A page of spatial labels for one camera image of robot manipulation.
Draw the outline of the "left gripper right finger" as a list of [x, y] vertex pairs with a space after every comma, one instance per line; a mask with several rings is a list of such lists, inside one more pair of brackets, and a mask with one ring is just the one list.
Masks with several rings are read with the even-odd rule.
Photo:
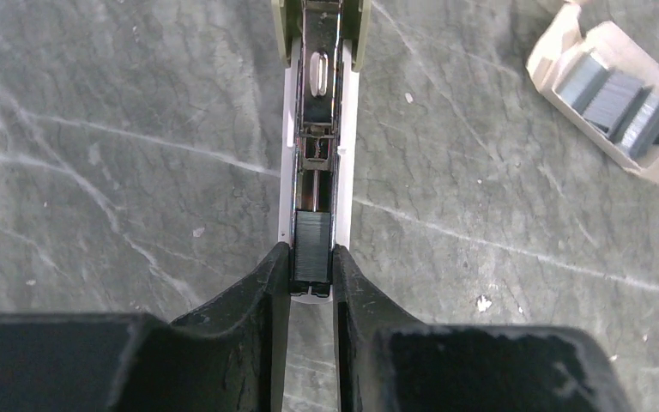
[[598, 342], [529, 324], [427, 324], [333, 252], [342, 411], [629, 411]]

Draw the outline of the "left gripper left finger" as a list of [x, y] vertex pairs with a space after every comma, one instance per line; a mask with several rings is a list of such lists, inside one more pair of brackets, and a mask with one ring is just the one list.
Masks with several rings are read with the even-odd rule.
[[0, 411], [278, 411], [289, 247], [166, 322], [148, 312], [0, 313]]

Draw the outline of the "grey staple strip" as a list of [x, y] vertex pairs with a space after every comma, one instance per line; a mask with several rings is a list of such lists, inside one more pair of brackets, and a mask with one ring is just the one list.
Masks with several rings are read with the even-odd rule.
[[294, 280], [329, 283], [331, 216], [298, 211], [294, 240]]

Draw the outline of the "staple tray with staples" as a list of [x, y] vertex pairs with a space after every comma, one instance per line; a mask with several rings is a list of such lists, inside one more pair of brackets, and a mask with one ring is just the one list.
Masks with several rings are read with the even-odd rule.
[[564, 1], [526, 63], [535, 89], [627, 172], [659, 185], [659, 63], [612, 21], [581, 32]]

